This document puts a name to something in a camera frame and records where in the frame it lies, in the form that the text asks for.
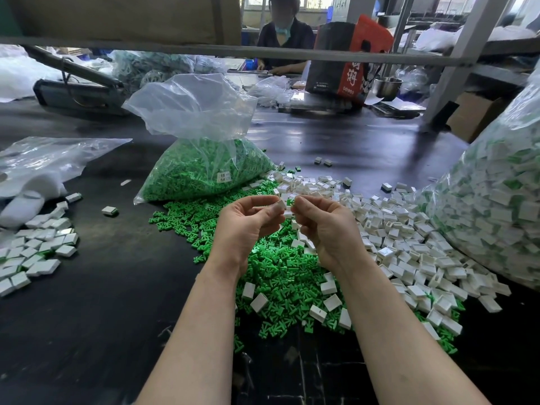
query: black work table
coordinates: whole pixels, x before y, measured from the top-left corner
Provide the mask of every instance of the black work table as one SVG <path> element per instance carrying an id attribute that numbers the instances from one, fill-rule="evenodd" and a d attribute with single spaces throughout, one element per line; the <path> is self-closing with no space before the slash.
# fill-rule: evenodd
<path id="1" fill-rule="evenodd" d="M 138 118 L 81 120 L 46 113 L 33 100 L 0 104 L 0 149 L 26 136 L 133 138 L 92 161 L 66 183 L 84 199 L 69 217 L 80 235 L 78 253 L 49 278 L 0 299 L 0 403 L 113 405 L 132 403 L 155 364 L 201 265 L 197 252 L 148 219 L 159 205 L 133 197 L 170 136 L 152 136 Z M 418 121 L 358 116 L 257 112 L 248 137 L 275 162 L 302 175 L 353 180 L 372 195 L 383 182 L 418 188 L 455 163 L 465 143 L 449 133 L 419 133 Z M 321 156 L 331 168 L 314 165 Z M 132 179 L 125 186 L 120 183 Z M 119 209 L 111 219 L 105 206 Z M 538 295 L 510 284 L 503 311 L 489 314 L 467 301 L 455 361 L 493 403 L 531 397 L 538 381 Z M 283 339 L 261 340 L 260 320 L 241 313 L 243 354 L 234 357 L 233 403 L 376 403 L 353 333 L 315 326 L 292 328 Z M 290 347 L 300 352 L 292 364 Z"/>

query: hand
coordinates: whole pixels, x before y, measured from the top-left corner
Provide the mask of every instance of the hand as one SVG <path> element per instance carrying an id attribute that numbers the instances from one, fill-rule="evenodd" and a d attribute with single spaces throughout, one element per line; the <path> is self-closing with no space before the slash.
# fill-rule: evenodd
<path id="1" fill-rule="evenodd" d="M 270 70 L 270 74 L 274 75 L 285 75 L 291 72 L 291 66 L 285 65 L 283 67 L 275 67 Z"/>
<path id="2" fill-rule="evenodd" d="M 215 228 L 208 260 L 240 278 L 247 269 L 247 258 L 261 237 L 279 230 L 285 221 L 277 196 L 247 196 L 225 206 Z"/>
<path id="3" fill-rule="evenodd" d="M 369 258 L 354 215 L 347 207 L 324 197 L 297 196 L 292 212 L 302 225 L 302 234 L 313 241 L 321 266 L 336 277 L 346 271 L 347 257 L 361 253 Z"/>

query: white label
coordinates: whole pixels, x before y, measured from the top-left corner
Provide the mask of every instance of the white label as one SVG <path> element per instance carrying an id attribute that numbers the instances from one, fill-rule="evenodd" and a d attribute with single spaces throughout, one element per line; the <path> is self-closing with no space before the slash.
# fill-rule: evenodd
<path id="1" fill-rule="evenodd" d="M 219 172 L 218 173 L 218 183 L 226 183 L 230 182 L 231 179 L 231 172 Z"/>

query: metal pot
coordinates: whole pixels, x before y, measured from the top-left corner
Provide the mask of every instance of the metal pot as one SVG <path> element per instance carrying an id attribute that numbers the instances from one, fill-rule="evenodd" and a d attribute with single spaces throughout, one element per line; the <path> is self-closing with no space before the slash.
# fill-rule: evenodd
<path id="1" fill-rule="evenodd" d="M 403 80 L 394 76 L 375 78 L 373 82 L 373 93 L 382 98 L 383 101 L 392 101 L 400 91 Z"/>

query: bag of green plastic parts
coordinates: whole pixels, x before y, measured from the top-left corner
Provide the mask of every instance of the bag of green plastic parts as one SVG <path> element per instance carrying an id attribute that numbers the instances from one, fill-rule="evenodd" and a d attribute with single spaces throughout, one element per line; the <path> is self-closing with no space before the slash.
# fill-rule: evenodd
<path id="1" fill-rule="evenodd" d="M 181 74 L 151 82 L 123 106 L 152 134 L 178 140 L 159 158 L 133 200 L 185 200 L 226 192 L 273 168 L 245 138 L 257 98 L 222 74 Z"/>

